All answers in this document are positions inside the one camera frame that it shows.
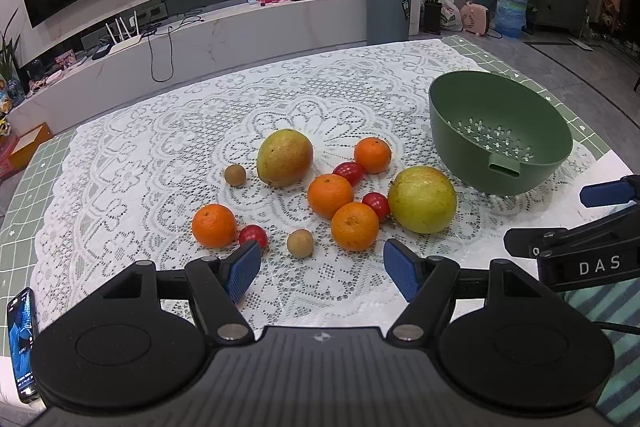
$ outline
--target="gray trash can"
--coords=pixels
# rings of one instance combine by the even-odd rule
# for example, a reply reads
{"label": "gray trash can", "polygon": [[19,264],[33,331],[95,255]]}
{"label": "gray trash can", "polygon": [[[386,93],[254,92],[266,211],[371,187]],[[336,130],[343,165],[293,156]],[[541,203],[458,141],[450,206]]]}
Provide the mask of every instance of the gray trash can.
{"label": "gray trash can", "polygon": [[367,44],[409,40],[411,0],[367,0]]}

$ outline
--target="white plastic bag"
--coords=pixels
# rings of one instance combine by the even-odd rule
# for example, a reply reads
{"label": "white plastic bag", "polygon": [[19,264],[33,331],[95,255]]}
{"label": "white plastic bag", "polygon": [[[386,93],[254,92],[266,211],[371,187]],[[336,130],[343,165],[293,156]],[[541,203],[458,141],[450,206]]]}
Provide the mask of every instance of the white plastic bag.
{"label": "white plastic bag", "polygon": [[440,27],[455,32],[462,31],[462,18],[460,10],[453,0],[440,0],[442,10],[440,11]]}

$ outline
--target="orange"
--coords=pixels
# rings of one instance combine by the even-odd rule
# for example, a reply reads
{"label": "orange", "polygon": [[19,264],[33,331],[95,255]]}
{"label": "orange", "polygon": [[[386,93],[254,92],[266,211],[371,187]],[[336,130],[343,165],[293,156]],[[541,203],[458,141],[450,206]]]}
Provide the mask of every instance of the orange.
{"label": "orange", "polygon": [[378,174],[385,171],[391,163],[391,149],[380,138],[365,138],[353,150],[353,159],[369,174]]}
{"label": "orange", "polygon": [[193,237],[207,248],[222,248],[236,238],[236,216],[221,204],[206,204],[191,221]]}
{"label": "orange", "polygon": [[378,237],[380,220],[370,206],[348,203],[331,220],[331,235],[345,250],[367,250]]}
{"label": "orange", "polygon": [[306,199],[311,210],[331,219],[341,206],[353,201],[353,187],[342,176],[322,174],[309,185]]}

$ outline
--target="green colander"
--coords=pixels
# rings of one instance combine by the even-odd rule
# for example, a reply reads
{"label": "green colander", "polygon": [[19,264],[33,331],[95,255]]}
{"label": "green colander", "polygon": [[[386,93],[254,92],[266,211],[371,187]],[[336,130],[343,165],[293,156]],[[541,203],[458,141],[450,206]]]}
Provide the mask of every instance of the green colander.
{"label": "green colander", "polygon": [[540,95],[493,73],[454,71],[429,90],[431,133],[447,168],[499,196],[540,185],[569,156],[564,118]]}

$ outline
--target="white lace tablecloth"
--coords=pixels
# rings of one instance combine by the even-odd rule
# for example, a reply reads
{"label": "white lace tablecloth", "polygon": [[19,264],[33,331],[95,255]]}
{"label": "white lace tablecloth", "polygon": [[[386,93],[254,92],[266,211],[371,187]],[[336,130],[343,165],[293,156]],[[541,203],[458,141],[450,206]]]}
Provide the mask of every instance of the white lace tablecloth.
{"label": "white lace tablecloth", "polygon": [[[31,287],[41,326],[135,260],[176,269],[209,254],[190,225],[193,214],[212,202],[228,206],[240,227],[257,223],[269,235],[260,273],[240,306],[256,330],[266,324],[388,328],[405,306],[383,267],[389,237],[422,256],[445,255],[463,264],[478,242],[495,245],[494,257],[504,257],[499,231],[553,213],[594,158],[575,142],[561,168],[521,196],[490,196],[462,184],[436,154],[429,121],[429,86],[452,70],[481,68],[438,40],[354,48],[220,76],[79,127],[36,237]],[[255,174],[258,147],[280,128],[301,131],[314,146],[312,171],[286,189],[266,187]],[[305,188],[349,160],[367,136],[385,139],[394,155],[387,172],[367,176],[357,187],[356,198],[386,193],[405,167],[431,165],[449,175],[458,194],[449,229],[417,235],[387,221],[369,251],[336,247],[329,221],[309,210]],[[225,183],[223,170],[231,163],[247,167],[245,187]],[[300,228],[316,238],[313,257],[304,261],[286,250],[287,235]],[[189,317],[184,302],[163,306]]]}

